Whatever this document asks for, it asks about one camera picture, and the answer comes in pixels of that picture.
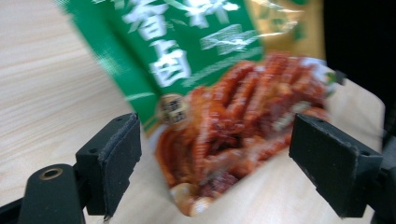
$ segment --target food image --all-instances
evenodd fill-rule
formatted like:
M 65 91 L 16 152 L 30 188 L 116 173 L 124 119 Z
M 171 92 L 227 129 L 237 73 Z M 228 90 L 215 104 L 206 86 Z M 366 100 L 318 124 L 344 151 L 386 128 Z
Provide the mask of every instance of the food image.
M 241 61 L 184 97 L 187 125 L 169 126 L 155 152 L 183 214 L 202 212 L 288 147 L 295 113 L 327 119 L 325 87 L 302 59 L 275 52 L 259 63 Z

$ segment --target wooden table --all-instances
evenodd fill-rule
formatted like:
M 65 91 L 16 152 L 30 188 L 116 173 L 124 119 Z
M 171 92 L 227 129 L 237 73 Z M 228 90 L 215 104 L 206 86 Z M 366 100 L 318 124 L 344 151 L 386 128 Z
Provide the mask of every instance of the wooden table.
M 54 2 L 0 1 L 0 206 L 22 197 L 34 171 L 74 164 L 105 124 L 132 111 Z M 370 92 L 347 81 L 330 110 L 335 126 L 379 149 L 384 106 Z M 369 223 L 373 213 L 341 220 L 285 151 L 200 216 L 184 217 L 144 136 L 142 144 L 110 223 Z

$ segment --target plastic bag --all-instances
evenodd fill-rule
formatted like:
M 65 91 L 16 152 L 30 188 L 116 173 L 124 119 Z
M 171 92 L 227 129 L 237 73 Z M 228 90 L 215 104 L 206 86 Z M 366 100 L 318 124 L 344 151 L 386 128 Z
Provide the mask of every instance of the plastic bag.
M 59 2 L 138 112 L 180 211 L 194 216 L 326 119 L 321 1 Z

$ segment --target snack package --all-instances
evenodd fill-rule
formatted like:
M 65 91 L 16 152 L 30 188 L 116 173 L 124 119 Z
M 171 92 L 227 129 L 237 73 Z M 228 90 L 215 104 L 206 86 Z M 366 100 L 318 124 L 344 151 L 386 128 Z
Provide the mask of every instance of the snack package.
M 59 4 L 139 114 L 186 216 L 287 148 L 295 113 L 327 119 L 319 0 Z

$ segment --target screw hole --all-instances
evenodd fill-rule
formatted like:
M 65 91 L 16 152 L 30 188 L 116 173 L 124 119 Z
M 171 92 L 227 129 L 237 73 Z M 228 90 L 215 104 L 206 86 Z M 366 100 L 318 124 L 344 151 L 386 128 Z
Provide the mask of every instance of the screw hole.
M 363 151 L 363 152 L 361 153 L 361 155 L 362 155 L 362 156 L 370 156 L 370 153 L 368 153 L 368 152 L 366 152 L 366 151 Z
M 60 175 L 62 174 L 63 171 L 64 171 L 64 170 L 62 170 L 61 168 L 52 168 L 52 169 L 49 169 L 49 170 L 47 170 L 47 171 L 41 173 L 40 179 L 42 179 L 42 180 L 50 180 L 50 179 L 53 179 L 53 178 L 55 178 L 55 177 L 60 176 Z
M 97 148 L 91 148 L 90 150 L 88 150 L 90 153 L 96 153 L 98 151 Z

